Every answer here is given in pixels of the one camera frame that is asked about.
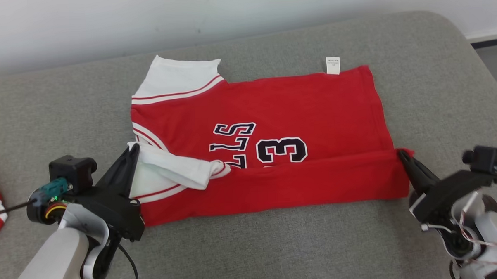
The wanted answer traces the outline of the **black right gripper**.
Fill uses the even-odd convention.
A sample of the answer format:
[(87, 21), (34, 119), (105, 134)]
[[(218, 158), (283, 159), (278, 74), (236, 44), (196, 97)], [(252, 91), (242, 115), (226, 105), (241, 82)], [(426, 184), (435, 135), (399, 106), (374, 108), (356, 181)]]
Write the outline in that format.
[(435, 226), (447, 232), (457, 232), (452, 207), (461, 198), (481, 187), (490, 187), (495, 174), (460, 170), (440, 180), (423, 163), (405, 150), (398, 150), (398, 158), (410, 180), (417, 200), (410, 211), (422, 225)]

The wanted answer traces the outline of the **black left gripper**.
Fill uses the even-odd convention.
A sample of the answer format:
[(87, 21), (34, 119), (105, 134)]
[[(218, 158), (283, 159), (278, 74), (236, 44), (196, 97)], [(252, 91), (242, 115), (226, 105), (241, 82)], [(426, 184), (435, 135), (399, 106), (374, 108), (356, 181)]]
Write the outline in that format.
[(129, 198), (139, 154), (139, 144), (128, 146), (95, 186), (67, 195), (67, 201), (81, 204), (130, 241), (140, 241), (145, 230), (140, 202)]

